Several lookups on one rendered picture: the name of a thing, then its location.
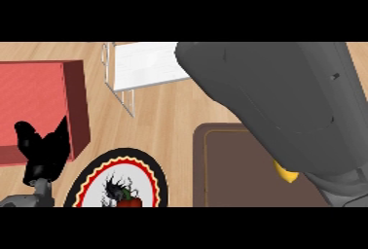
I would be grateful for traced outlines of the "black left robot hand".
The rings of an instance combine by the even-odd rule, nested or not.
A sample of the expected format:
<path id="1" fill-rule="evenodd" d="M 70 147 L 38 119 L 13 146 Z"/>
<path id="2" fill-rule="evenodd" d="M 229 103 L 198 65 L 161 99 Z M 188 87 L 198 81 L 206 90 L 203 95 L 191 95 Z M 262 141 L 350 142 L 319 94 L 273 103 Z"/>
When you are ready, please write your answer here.
<path id="1" fill-rule="evenodd" d="M 24 183 L 28 186 L 43 178 L 53 182 L 62 173 L 71 153 L 68 120 L 62 119 L 56 129 L 44 137 L 28 122 L 15 123 L 18 148 L 27 157 Z"/>

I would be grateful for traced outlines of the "brown tray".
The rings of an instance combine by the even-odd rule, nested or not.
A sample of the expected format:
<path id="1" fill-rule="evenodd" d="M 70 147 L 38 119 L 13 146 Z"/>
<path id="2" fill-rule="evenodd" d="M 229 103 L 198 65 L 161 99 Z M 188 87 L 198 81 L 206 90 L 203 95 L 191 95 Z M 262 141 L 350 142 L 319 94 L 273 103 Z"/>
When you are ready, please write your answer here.
<path id="1" fill-rule="evenodd" d="M 242 124 L 201 124 L 192 134 L 195 207 L 327 207 L 300 174 L 288 183 Z"/>

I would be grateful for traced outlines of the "yellow can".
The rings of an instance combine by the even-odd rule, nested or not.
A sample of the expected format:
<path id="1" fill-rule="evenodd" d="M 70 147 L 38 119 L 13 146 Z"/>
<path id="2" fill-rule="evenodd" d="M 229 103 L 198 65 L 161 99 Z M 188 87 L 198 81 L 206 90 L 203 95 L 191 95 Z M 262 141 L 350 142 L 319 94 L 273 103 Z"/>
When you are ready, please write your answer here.
<path id="1" fill-rule="evenodd" d="M 281 178 L 288 182 L 293 183 L 299 177 L 299 173 L 297 172 L 291 172 L 287 171 L 282 166 L 279 165 L 279 163 L 276 161 L 273 161 L 273 165 L 278 171 L 278 174 L 281 176 Z"/>

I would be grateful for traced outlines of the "red box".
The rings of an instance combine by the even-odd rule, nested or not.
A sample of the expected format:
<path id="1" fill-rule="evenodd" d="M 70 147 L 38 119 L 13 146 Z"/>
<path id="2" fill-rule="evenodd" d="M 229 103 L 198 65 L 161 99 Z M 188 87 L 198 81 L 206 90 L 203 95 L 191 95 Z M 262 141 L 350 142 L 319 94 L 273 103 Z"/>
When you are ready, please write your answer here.
<path id="1" fill-rule="evenodd" d="M 72 161 L 90 142 L 83 61 L 0 61 L 0 166 L 27 164 L 15 123 L 31 123 L 44 137 L 62 119 Z"/>

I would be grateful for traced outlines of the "round patterned plate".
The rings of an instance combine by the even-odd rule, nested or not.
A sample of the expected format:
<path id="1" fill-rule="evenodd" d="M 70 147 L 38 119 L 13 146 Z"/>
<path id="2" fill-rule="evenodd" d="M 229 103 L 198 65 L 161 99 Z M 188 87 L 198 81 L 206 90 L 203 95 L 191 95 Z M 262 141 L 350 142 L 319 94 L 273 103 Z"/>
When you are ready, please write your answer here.
<path id="1" fill-rule="evenodd" d="M 139 149 L 101 155 L 72 184 L 65 207 L 166 207 L 169 185 L 155 159 Z"/>

